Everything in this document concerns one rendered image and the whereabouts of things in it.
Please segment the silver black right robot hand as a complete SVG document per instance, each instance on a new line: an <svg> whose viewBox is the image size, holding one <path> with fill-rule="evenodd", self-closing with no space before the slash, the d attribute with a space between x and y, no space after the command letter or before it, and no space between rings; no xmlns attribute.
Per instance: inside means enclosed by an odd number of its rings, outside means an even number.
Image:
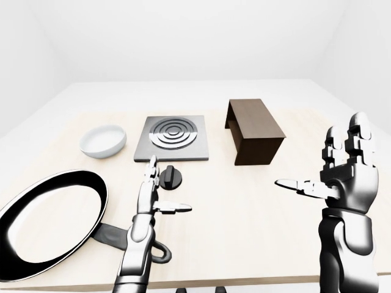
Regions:
<svg viewBox="0 0 391 293"><path fill-rule="evenodd" d="M327 131L319 181L278 179L275 184L299 195L324 199L330 208L366 214L379 186L379 173L373 160L374 138L367 115L355 113L347 133L348 138L342 141L337 127Z"/></svg>

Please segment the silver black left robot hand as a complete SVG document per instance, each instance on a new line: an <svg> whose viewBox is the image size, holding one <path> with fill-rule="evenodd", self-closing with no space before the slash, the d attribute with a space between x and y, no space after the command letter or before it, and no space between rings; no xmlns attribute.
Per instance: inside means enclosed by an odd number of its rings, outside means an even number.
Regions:
<svg viewBox="0 0 391 293"><path fill-rule="evenodd" d="M153 155L146 166L144 180L140 187L137 213L154 215L155 212L176 214L177 212L192 211L192 207L188 204L159 201L157 192L159 188L159 175L158 158L156 155Z"/></svg>

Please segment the round black stove knob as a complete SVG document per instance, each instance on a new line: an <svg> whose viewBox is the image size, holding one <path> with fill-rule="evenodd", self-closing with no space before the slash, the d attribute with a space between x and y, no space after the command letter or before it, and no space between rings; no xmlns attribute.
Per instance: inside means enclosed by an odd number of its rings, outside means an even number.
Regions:
<svg viewBox="0 0 391 293"><path fill-rule="evenodd" d="M174 190L180 186L182 183L181 172L176 169L173 165L168 165L165 170L163 170L159 177L159 185L164 190Z"/></svg>

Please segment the flat dark stove plate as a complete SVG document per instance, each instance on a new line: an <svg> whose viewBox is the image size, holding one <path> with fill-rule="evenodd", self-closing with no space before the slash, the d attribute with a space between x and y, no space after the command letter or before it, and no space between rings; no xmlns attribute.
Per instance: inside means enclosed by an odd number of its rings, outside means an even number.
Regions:
<svg viewBox="0 0 391 293"><path fill-rule="evenodd" d="M203 115L149 116L137 144L134 161L207 161L209 159Z"/></svg>

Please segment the white bowl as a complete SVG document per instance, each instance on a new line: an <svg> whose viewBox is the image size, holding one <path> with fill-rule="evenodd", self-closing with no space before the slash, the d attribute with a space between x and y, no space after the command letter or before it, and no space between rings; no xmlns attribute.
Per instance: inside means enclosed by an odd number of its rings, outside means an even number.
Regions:
<svg viewBox="0 0 391 293"><path fill-rule="evenodd" d="M120 152L126 144L125 130L119 125L101 125L88 130L79 141L79 149L95 159L104 159Z"/></svg>

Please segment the black frying pan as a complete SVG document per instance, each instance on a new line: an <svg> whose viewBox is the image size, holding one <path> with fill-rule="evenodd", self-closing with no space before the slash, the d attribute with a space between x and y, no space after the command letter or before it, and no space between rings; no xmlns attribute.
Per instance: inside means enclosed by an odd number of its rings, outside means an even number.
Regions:
<svg viewBox="0 0 391 293"><path fill-rule="evenodd" d="M72 170L43 179L0 210L0 281L36 276L69 257L87 240L127 248L127 232L102 222L108 188L94 172ZM152 263L170 261L156 238Z"/></svg>

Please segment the dark brown wooden stand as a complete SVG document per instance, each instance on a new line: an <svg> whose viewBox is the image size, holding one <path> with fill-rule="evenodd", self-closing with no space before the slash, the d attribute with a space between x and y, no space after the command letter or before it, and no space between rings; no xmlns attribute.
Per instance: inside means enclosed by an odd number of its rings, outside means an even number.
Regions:
<svg viewBox="0 0 391 293"><path fill-rule="evenodd" d="M237 151L235 165L269 165L285 134L260 99L231 99L225 128Z"/></svg>

